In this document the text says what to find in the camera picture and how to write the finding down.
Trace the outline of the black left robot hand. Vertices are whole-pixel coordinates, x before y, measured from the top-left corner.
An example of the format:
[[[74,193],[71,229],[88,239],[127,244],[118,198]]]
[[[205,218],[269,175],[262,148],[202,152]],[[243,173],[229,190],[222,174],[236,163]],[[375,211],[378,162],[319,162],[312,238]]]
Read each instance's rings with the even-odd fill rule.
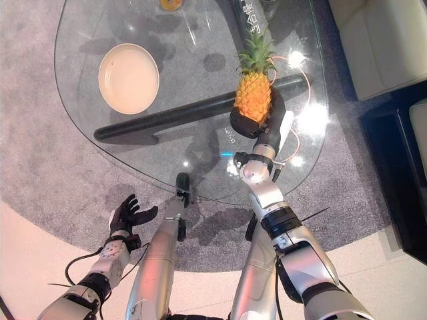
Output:
[[[113,236],[118,231],[125,231],[128,235],[132,235],[133,227],[149,223],[156,218],[157,213],[158,206],[140,211],[138,199],[135,194],[131,194],[113,212],[109,221],[109,235]]]

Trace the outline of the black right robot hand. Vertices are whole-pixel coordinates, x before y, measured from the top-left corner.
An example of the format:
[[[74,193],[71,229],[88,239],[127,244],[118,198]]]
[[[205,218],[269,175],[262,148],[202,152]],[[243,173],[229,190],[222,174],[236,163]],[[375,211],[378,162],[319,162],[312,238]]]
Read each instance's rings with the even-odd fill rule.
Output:
[[[285,114],[284,98],[277,89],[273,89],[272,108],[263,124],[241,115],[236,107],[233,107],[230,112],[230,124],[233,130],[240,135],[249,139],[257,139],[256,145],[269,145],[277,155],[282,139],[280,127]]]

